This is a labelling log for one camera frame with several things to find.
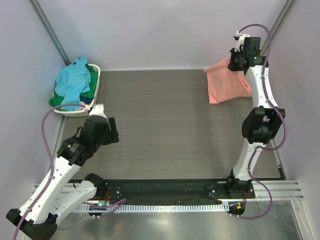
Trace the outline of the salmon pink t shirt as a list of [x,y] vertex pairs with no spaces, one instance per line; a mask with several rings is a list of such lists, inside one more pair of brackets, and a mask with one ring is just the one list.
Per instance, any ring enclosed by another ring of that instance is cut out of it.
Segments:
[[207,79],[210,104],[220,104],[236,98],[251,98],[252,91],[243,73],[228,69],[230,57],[203,70]]

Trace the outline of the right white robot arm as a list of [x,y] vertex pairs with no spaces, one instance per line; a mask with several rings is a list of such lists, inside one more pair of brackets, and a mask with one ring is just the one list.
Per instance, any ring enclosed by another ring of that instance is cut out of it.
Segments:
[[237,44],[230,50],[228,69],[242,71],[249,81],[253,108],[242,123],[243,148],[224,185],[226,194],[237,198],[252,188],[252,173],[261,152],[274,139],[286,116],[276,103],[269,81],[269,63],[261,55],[259,37],[236,33]]

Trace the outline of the white plastic laundry basket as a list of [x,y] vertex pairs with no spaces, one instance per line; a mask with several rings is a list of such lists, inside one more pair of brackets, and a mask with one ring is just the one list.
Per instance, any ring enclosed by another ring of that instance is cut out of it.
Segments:
[[82,105],[85,107],[80,107],[78,110],[74,111],[63,111],[60,108],[55,109],[54,112],[61,114],[65,117],[86,117],[89,115],[90,109],[96,104],[98,98],[98,92],[100,89],[100,76],[101,76],[101,69],[96,64],[88,63],[86,65],[90,72],[91,82],[89,84],[90,91],[80,95],[81,99],[84,101],[81,102]]

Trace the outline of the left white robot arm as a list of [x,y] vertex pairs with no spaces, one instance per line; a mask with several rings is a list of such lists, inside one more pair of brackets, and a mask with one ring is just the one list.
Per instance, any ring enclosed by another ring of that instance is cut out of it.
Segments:
[[29,200],[20,208],[10,209],[6,219],[32,240],[49,240],[76,207],[105,196],[106,181],[89,173],[77,187],[58,199],[69,180],[101,146],[118,142],[119,133],[113,117],[93,115],[87,118],[75,135],[62,142],[53,165]]

